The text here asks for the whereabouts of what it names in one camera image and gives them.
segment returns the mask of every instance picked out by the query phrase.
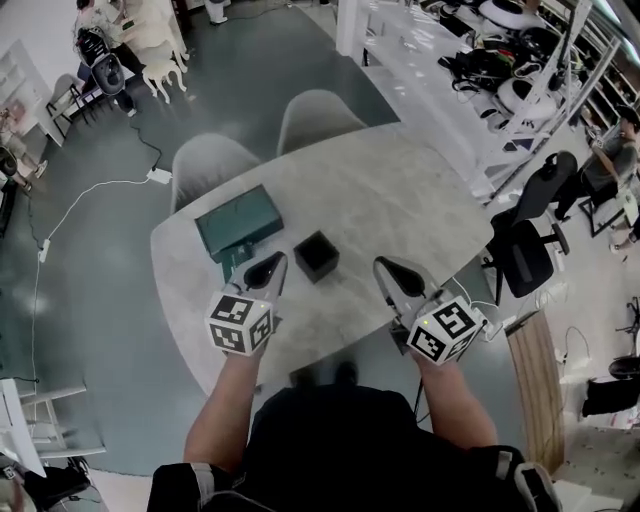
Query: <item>seated person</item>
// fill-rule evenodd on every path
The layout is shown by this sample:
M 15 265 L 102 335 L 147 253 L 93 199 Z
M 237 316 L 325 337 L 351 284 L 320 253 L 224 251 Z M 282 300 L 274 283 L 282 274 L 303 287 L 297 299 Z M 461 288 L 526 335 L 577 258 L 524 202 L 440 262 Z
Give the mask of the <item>seated person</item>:
M 609 140 L 603 148 L 592 146 L 593 155 L 582 169 L 558 191 L 556 219 L 565 221 L 567 212 L 579 197 L 591 197 L 599 206 L 618 193 L 618 182 L 624 182 L 636 169 L 638 160 L 637 134 L 640 117 L 629 107 L 620 107 L 620 134 Z
M 344 363 L 332 385 L 280 391 L 250 432 L 263 351 L 227 355 L 183 462 L 155 472 L 148 512 L 529 510 L 496 471 L 498 460 L 509 467 L 522 456 L 496 446 L 495 426 L 455 362 L 436 366 L 412 351 L 433 434 L 402 395 L 358 386 Z
M 48 162 L 45 160 L 40 164 L 35 163 L 27 153 L 27 146 L 22 142 L 20 137 L 14 133 L 15 130 L 15 119 L 11 116 L 9 110 L 2 110 L 0 112 L 0 145 L 4 146 L 16 160 L 20 160 L 22 164 L 28 167 L 31 172 L 35 173 L 36 177 L 39 178 L 47 168 Z M 30 188 L 29 183 L 27 183 L 19 172 L 15 172 L 9 177 L 23 189 L 28 190 Z

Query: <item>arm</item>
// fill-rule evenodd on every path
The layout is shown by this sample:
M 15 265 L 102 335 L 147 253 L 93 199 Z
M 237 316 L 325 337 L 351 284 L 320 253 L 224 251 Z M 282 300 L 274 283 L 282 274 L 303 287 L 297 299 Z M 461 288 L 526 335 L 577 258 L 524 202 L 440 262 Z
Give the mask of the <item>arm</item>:
M 427 397 L 433 433 L 463 449 L 498 444 L 496 427 L 471 394 L 458 365 L 436 366 L 413 353 Z
M 107 3 L 100 7 L 107 16 L 109 23 L 118 25 L 124 18 L 124 11 L 126 8 L 124 0 L 120 0 L 120 6 L 116 9 L 113 5 Z
M 216 387 L 187 436 L 184 462 L 205 462 L 228 473 L 238 469 L 249 436 L 262 352 L 227 356 Z
M 620 177 L 618 176 L 618 173 L 616 172 L 615 166 L 613 165 L 611 159 L 607 155 L 605 155 L 604 151 L 602 151 L 602 149 L 600 149 L 599 147 L 593 146 L 591 149 L 593 151 L 593 154 L 596 155 L 598 160 L 600 160 L 602 166 L 607 170 L 607 172 L 611 174 L 611 176 L 613 176 L 616 181 L 618 181 Z

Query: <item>gray chair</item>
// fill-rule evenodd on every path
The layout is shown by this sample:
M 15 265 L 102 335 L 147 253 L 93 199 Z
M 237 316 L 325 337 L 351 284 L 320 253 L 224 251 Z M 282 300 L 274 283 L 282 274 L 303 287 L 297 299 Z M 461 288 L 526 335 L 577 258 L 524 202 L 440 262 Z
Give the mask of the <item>gray chair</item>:
M 284 112 L 278 156 L 366 127 L 334 93 L 305 91 Z
M 204 133 L 185 142 L 173 158 L 171 213 L 260 164 L 236 141 Z

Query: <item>wooden panel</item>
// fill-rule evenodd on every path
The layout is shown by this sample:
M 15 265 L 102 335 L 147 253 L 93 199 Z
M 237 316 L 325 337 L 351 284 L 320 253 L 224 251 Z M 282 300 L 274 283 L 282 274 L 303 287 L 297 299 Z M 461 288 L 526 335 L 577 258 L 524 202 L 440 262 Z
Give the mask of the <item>wooden panel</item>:
M 564 423 L 558 367 L 544 313 L 524 320 L 508 339 L 524 412 L 525 456 L 553 474 L 564 462 Z

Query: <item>marble tabletop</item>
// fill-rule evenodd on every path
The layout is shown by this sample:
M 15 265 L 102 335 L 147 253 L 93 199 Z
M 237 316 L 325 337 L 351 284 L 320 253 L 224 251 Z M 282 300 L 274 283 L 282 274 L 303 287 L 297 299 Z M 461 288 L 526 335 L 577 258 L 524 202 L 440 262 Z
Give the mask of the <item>marble tabletop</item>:
M 458 175 L 435 150 L 411 142 L 400 123 L 323 141 L 212 190 L 151 235 L 165 317 L 207 393 L 225 356 L 209 342 L 205 310 L 224 282 L 194 219 L 259 184 L 280 210 L 284 229 L 258 244 L 256 255 L 280 250 L 289 256 L 277 305 L 283 322 L 269 341 L 259 383 L 318 361 L 393 318 L 373 277 L 376 256 L 409 259 L 444 283 L 493 236 Z M 293 247 L 317 230 L 336 246 L 340 262 L 313 285 L 296 265 Z

